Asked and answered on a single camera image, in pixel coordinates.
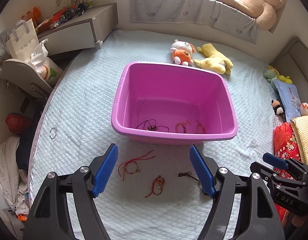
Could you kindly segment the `red floral quilt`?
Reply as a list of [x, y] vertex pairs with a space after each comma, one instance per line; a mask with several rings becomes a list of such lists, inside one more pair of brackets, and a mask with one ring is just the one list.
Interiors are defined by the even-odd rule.
[[[298, 161], [302, 161], [301, 154], [299, 151], [299, 147], [297, 144], [296, 137], [294, 135], [294, 131], [291, 127], [291, 124], [288, 122], [284, 122], [280, 126], [277, 126], [273, 131], [273, 145], [274, 145], [274, 156], [280, 159], [296, 159]], [[293, 179], [291, 175], [289, 175], [285, 170], [280, 170], [278, 168], [274, 168], [274, 171], [280, 177]], [[275, 204], [277, 211], [279, 213], [279, 217], [281, 222], [283, 221], [286, 209]]]

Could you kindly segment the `yellow knitted blanket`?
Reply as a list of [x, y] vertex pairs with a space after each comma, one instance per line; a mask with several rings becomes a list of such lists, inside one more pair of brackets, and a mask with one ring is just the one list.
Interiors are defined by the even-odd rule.
[[308, 115], [292, 118], [291, 127], [296, 137], [300, 158], [308, 165]]

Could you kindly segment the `panda plush toy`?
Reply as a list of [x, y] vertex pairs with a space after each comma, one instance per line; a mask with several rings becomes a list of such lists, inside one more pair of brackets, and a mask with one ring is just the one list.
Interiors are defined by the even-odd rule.
[[271, 106], [274, 110], [275, 115], [281, 117], [281, 119], [285, 121], [285, 111], [280, 102], [278, 100], [272, 100]]

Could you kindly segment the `light blue quilted blanket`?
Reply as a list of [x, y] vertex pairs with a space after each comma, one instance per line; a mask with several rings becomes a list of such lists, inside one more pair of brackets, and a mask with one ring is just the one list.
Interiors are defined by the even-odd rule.
[[[169, 62], [175, 35], [148, 31], [112, 32], [101, 49], [82, 51], [50, 97], [31, 150], [28, 183], [34, 199], [46, 175], [69, 174], [109, 145], [118, 146], [118, 163], [151, 153], [140, 172], [121, 179], [113, 171], [95, 199], [111, 239], [197, 239], [212, 205], [196, 181], [179, 177], [192, 171], [188, 146], [154, 145], [119, 135], [111, 125], [115, 93], [124, 67], [133, 61]], [[210, 141], [200, 151], [234, 174], [247, 176], [250, 164], [273, 151], [272, 87], [263, 77], [267, 64], [222, 44], [215, 48], [234, 64], [226, 83], [238, 121], [237, 135]], [[55, 139], [49, 133], [56, 127]]]

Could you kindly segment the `blue small pillow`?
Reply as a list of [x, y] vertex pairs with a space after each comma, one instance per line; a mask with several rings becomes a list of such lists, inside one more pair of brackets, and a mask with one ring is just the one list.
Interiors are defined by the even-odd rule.
[[292, 118], [301, 116], [300, 113], [300, 98], [297, 87], [279, 80], [272, 81], [278, 91], [280, 100], [285, 109], [286, 122], [290, 122]]

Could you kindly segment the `green yellow plush toy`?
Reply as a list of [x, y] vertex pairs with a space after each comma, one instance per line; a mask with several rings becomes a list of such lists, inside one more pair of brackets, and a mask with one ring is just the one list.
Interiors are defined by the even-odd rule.
[[270, 65], [267, 66], [267, 70], [263, 73], [263, 77], [267, 80], [267, 82], [278, 79], [281, 82], [288, 83], [291, 85], [293, 84], [289, 76], [280, 75], [278, 70]]

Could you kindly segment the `pink plastic bin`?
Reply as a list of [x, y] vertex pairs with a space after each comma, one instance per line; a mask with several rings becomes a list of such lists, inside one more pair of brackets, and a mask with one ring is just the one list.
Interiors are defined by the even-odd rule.
[[154, 144], [230, 140], [238, 131], [234, 106], [221, 75], [154, 62], [125, 66], [111, 123], [121, 135]]

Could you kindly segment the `grey crumpled clothes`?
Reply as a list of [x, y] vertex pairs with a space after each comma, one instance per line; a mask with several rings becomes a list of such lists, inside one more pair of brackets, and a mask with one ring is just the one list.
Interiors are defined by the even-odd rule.
[[17, 216], [29, 215], [27, 172], [16, 162], [19, 137], [9, 137], [0, 144], [0, 187], [3, 197]]

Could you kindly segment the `red round lantern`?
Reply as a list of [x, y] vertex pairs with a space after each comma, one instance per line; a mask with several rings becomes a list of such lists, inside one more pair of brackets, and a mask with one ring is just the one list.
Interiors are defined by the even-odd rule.
[[10, 132], [19, 135], [32, 124], [32, 120], [21, 113], [10, 113], [6, 116], [5, 123]]

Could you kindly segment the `yellow plush dog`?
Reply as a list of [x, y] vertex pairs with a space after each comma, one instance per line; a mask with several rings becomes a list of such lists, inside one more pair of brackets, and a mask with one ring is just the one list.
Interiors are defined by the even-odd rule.
[[202, 47], [197, 47], [197, 51], [202, 53], [206, 58], [204, 60], [193, 59], [196, 66], [204, 70], [216, 72], [220, 75], [231, 74], [233, 69], [232, 61], [216, 50], [211, 43], [206, 43]]

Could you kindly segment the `white plastic bag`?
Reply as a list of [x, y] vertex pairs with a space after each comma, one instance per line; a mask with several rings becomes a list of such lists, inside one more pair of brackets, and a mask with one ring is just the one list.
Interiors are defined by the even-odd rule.
[[61, 77], [63, 70], [48, 57], [45, 43], [48, 39], [41, 41], [32, 51], [28, 63], [32, 65], [37, 74], [42, 77], [51, 87], [55, 86]]

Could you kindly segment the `white orange plush toy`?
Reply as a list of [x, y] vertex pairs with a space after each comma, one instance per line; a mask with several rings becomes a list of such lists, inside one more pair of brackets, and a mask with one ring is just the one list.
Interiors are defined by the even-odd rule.
[[195, 52], [195, 48], [188, 42], [175, 40], [170, 48], [172, 53], [172, 60], [174, 64], [183, 66], [192, 66], [194, 64], [192, 55]]

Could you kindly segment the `grey chair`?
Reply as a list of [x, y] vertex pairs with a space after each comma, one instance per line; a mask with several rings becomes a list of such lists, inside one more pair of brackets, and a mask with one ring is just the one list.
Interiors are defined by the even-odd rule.
[[48, 99], [53, 91], [30, 64], [18, 59], [3, 62], [0, 79], [13, 83], [34, 98]]

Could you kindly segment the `grey bedside cabinet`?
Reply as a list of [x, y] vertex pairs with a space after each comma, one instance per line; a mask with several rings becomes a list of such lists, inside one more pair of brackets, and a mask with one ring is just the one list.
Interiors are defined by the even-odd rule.
[[38, 40], [48, 40], [44, 45], [50, 56], [80, 49], [100, 49], [118, 23], [117, 4], [100, 5], [38, 34]]

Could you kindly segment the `white paper shopping bag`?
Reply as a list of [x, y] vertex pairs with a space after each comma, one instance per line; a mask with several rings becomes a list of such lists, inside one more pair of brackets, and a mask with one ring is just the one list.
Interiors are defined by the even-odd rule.
[[6, 46], [13, 59], [28, 61], [39, 44], [32, 19], [20, 20], [9, 37]]

